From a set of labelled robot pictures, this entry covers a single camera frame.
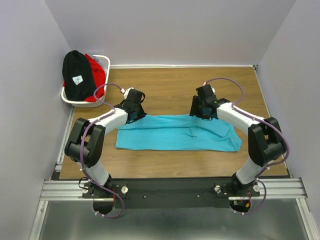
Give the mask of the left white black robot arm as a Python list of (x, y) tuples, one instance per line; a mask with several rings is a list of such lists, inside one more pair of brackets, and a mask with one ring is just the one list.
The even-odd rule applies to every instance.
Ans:
[(112, 190), (112, 177), (101, 162), (105, 136), (147, 115), (142, 107), (145, 93), (134, 88), (121, 92), (122, 102), (107, 113), (91, 119), (78, 118), (64, 148), (64, 154), (80, 166), (80, 171), (93, 185), (108, 191)]

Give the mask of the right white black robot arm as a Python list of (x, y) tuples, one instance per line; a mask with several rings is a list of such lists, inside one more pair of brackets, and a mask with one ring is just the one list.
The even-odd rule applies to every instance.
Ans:
[(236, 107), (225, 98), (218, 99), (209, 84), (196, 89), (189, 115), (203, 120), (225, 121), (247, 135), (248, 160), (224, 188), (228, 193), (237, 195), (248, 190), (266, 168), (289, 152), (276, 118), (259, 117)]

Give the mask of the cyan t shirt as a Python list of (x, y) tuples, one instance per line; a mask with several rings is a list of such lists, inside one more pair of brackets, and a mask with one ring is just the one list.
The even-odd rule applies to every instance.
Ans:
[(238, 152), (242, 140), (230, 123), (195, 116), (147, 115), (117, 128), (115, 147), (126, 150)]

